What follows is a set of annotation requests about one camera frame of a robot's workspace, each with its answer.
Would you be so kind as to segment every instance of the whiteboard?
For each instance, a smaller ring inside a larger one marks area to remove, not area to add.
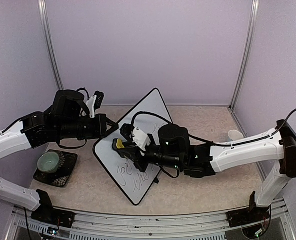
[[[156,88],[141,99],[118,121],[119,128],[123,124],[130,124],[132,116],[139,111],[155,113],[172,122],[162,96]],[[139,127],[147,134],[152,134],[156,144],[159,144],[158,130],[163,125],[166,125],[163,120],[149,115],[139,115],[134,122],[135,127]],[[93,154],[124,195],[136,206],[151,187],[154,179],[160,172],[160,168],[150,164],[146,172],[140,172],[130,160],[121,158],[112,150],[113,139],[122,139],[124,141],[120,131],[116,130],[106,138],[95,143]]]

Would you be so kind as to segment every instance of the handwriting on whiteboard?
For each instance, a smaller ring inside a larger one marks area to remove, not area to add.
[[[121,181],[119,182],[119,184],[123,187],[125,187],[127,184],[129,184],[126,180],[125,180],[125,177],[126,176],[131,176],[132,177],[132,182],[131,184],[133,184],[133,192],[136,192],[136,191],[140,191],[141,190],[141,187],[142,187],[142,184],[149,180],[149,175],[146,173],[146,172],[137,172],[134,174],[133,172],[133,169],[134,166],[133,166],[133,163],[126,159],[126,161],[124,162],[123,165],[118,165],[117,166],[117,174],[120,175],[121,177]],[[154,170],[154,165],[150,164],[149,165],[149,168],[151,169],[151,171]]]

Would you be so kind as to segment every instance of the robotic arm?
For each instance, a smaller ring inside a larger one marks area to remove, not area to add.
[[[98,91],[86,103],[78,91],[57,91],[53,104],[46,111],[24,116],[0,131],[0,159],[46,143],[57,143],[64,149],[84,146],[64,147],[60,145],[62,139],[76,138],[86,142],[107,136],[117,130],[118,125],[105,114],[94,114],[102,99],[103,93]],[[53,209],[47,193],[39,189],[26,189],[0,177],[0,199],[33,211],[33,219],[57,225],[60,217],[61,226],[71,227],[73,213]]]
[[[178,173],[192,178],[213,176],[244,164],[276,160],[264,183],[250,196],[249,207],[227,213],[230,227],[237,227],[269,218],[267,211],[273,199],[296,178],[296,133],[283,120],[277,122],[276,129],[228,143],[190,145],[186,128],[168,124],[159,129],[160,145],[156,145],[151,134],[124,124],[120,132],[127,142],[114,139],[112,149],[120,157],[130,159],[141,172],[154,164],[177,169]]]

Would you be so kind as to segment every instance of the metal corner post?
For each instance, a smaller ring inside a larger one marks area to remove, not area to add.
[[[240,71],[238,74],[237,84],[234,89],[233,97],[232,97],[232,100],[230,103],[230,109],[232,111],[234,111],[234,108],[236,106],[236,103],[237,103],[237,100],[238,100],[238,97],[240,94],[241,86],[242,86],[242,83],[244,80],[244,75],[246,72],[247,63],[248,63],[250,50],[251,50],[251,44],[252,44],[253,35],[254,35],[255,24],[256,24],[256,20],[257,20],[258,7],[259,7],[259,0],[252,0],[250,22],[249,22],[249,27],[248,27],[246,44],[245,44],[245,48],[244,48],[244,52],[243,52]]]
[[[49,59],[51,62],[51,67],[54,75],[54,80],[56,82],[57,89],[63,90],[64,88],[59,75],[59,70],[58,70],[58,66],[57,66],[57,62],[56,62],[56,58],[55,58],[54,50],[52,46],[52,41],[51,41],[50,28],[49,28],[47,9],[46,9],[46,1],[38,0],[38,5],[39,5],[39,12],[40,12],[41,23],[43,27],[44,36],[45,36],[45,41],[47,45],[47,50],[49,54]]]

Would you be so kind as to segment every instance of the white arm segment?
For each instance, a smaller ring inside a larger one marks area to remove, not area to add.
[[[20,187],[0,177],[0,199],[17,206],[22,206],[30,211],[35,211],[39,206],[39,195],[35,190]]]
[[[270,206],[274,198],[288,184],[291,178],[285,174],[280,174],[280,163],[276,161],[273,169],[265,179],[259,190],[256,190],[254,199],[256,206],[265,208]]]
[[[18,121],[9,130],[0,135],[0,159],[31,148],[26,136],[20,132],[22,129],[23,124],[21,121]]]
[[[260,140],[253,143],[248,143],[240,146],[233,146],[237,143],[258,139],[265,135],[270,135],[275,131],[274,128],[266,133],[256,136],[247,137],[241,140],[221,143],[229,145],[227,147],[212,146],[210,148],[210,162],[213,170],[216,173],[222,172],[236,166],[251,164],[267,160],[280,160],[283,159],[283,146],[280,145],[280,133],[275,134],[271,138]]]

